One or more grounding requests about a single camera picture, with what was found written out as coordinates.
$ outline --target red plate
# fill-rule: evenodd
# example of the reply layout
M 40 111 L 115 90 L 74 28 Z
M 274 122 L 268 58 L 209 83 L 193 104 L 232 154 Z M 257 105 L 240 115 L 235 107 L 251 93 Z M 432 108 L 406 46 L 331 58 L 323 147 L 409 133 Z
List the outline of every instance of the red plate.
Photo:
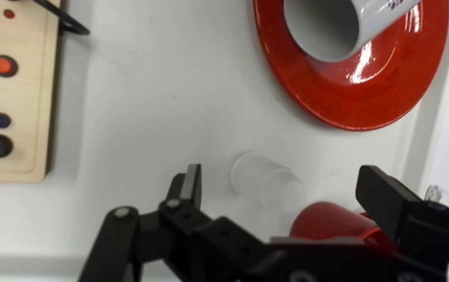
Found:
M 362 52 L 335 64 L 298 47 L 284 0 L 255 0 L 255 22 L 287 93 L 321 121 L 363 132 L 398 121 L 421 100 L 443 57 L 449 3 L 423 0 Z

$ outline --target black cable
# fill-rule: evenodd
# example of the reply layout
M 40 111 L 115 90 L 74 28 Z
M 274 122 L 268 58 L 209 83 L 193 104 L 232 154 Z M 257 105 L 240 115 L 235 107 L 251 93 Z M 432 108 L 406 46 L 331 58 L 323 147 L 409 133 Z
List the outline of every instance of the black cable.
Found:
M 46 8 L 49 13 L 55 14 L 66 32 L 76 33 L 76 35 L 90 35 L 90 30 L 82 25 L 79 21 L 71 17 L 68 13 L 65 13 L 61 8 L 55 6 L 49 0 L 35 0 L 38 5 Z

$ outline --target red saucer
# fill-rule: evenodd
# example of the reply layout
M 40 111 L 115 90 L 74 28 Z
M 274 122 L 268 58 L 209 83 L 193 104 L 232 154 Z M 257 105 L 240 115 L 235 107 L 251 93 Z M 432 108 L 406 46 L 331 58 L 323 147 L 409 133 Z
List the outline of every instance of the red saucer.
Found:
M 345 130 L 393 124 L 426 94 L 443 57 L 448 0 L 423 0 L 352 58 L 327 64 L 291 38 L 284 0 L 255 0 L 259 35 L 287 93 L 309 113 Z

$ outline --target white mug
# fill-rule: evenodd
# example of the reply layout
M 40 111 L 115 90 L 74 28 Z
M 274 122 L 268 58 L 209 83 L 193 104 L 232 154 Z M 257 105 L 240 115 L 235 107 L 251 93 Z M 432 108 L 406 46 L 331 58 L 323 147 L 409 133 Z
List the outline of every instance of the white mug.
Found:
M 285 0 L 295 41 L 310 57 L 335 63 L 359 52 L 420 0 Z

